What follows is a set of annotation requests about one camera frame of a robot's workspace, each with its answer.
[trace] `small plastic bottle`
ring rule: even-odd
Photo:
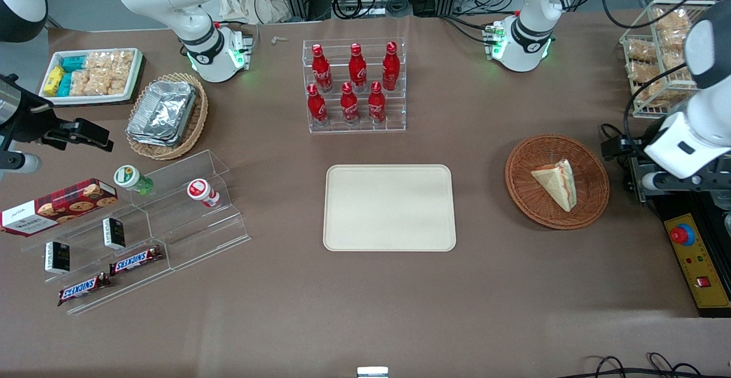
[[[208,181],[203,178],[195,179],[188,184],[188,196],[196,201],[201,201],[204,206],[209,208],[221,203],[221,194],[217,193]]]
[[[343,82],[343,95],[340,96],[340,106],[343,108],[343,118],[349,126],[360,123],[358,114],[358,97],[353,94],[353,87],[349,82]]]
[[[381,92],[381,82],[373,81],[371,95],[368,97],[368,116],[374,125],[386,121],[386,97]]]
[[[353,84],[353,91],[362,93],[366,90],[366,60],[361,55],[360,44],[357,42],[350,45],[350,62],[348,63],[350,81]]]
[[[330,72],[330,63],[327,62],[327,58],[322,53],[322,46],[315,44],[312,46],[312,72],[315,75],[315,82],[318,83],[319,89],[322,94],[327,94],[332,91],[332,74]]]
[[[396,43],[391,41],[386,44],[386,56],[383,58],[383,89],[394,91],[396,82],[399,81],[401,62],[396,55]]]
[[[152,191],[152,180],[144,176],[132,165],[122,165],[114,173],[114,183],[128,190],[146,195]]]
[[[327,117],[327,108],[324,106],[324,98],[319,95],[318,87],[315,84],[307,86],[307,107],[312,115],[312,120],[316,127],[324,127],[330,123]]]

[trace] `bottle cap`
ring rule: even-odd
[[[188,195],[196,201],[208,198],[209,193],[211,193],[211,185],[203,178],[198,178],[188,184]]]
[[[114,183],[122,188],[131,188],[139,181],[139,170],[132,165],[122,165],[114,173]]]

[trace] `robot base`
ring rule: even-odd
[[[224,48],[210,64],[196,63],[188,53],[193,69],[208,82],[224,82],[230,79],[238,71],[248,68],[251,57],[250,54],[240,52],[240,50],[251,51],[251,45],[243,42],[241,32],[227,27],[220,27],[219,30],[224,37]]]
[[[517,72],[531,71],[538,67],[541,60],[548,55],[548,46],[551,45],[551,40],[548,39],[548,42],[542,47],[538,43],[535,44],[538,47],[537,50],[534,53],[526,53],[510,30],[515,19],[517,17],[512,15],[503,21],[494,22],[493,25],[483,30],[483,40],[491,43],[485,45],[485,52],[488,55],[488,60],[499,61],[507,69]]]

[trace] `aluminum foil container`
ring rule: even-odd
[[[128,124],[131,139],[153,146],[177,146],[193,110],[196,89],[187,82],[156,81]]]

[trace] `red cookie box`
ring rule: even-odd
[[[114,187],[89,178],[3,211],[0,231],[30,237],[117,201]]]

